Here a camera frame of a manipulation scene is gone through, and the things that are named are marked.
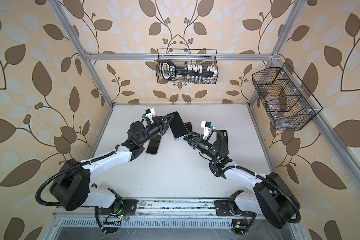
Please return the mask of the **purple phone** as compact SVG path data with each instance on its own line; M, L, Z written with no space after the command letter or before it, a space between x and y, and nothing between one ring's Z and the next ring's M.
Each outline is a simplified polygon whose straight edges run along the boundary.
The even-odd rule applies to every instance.
M186 129L187 129L188 132L193 132L192 123L186 122L185 126L186 126Z

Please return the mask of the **black phone case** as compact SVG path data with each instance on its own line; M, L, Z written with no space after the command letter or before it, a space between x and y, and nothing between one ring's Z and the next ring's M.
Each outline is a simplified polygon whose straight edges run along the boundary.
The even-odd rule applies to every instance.
M225 142L228 144L228 132L226 130L219 130L219 132L221 132L223 134L223 139L225 140Z

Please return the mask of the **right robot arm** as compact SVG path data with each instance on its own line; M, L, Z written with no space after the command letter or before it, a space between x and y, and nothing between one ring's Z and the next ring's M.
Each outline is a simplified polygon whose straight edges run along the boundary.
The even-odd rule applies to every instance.
M217 130L214 143L199 133L189 133L185 141L201 155L209 157L209 168L217 178L237 182L252 192L246 197L243 190L237 190L228 198L228 211L240 217L245 212L263 215L277 229L287 223L298 224L301 221L301 205L282 178L275 172L267 175L241 167L229 158L229 149L224 134Z

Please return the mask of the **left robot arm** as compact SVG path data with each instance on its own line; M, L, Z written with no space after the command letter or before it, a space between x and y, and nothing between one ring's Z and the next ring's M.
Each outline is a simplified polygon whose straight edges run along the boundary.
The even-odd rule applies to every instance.
M95 184L95 179L119 165L138 158L144 151L146 142L167 132L174 115L144 115L143 119L148 124L145 126L142 121L132 123L127 140L116 145L109 153L80 162L74 159L65 162L61 170L47 181L50 193L57 200L54 204L63 206L67 211L79 207L120 208L122 197L111 188L101 189Z

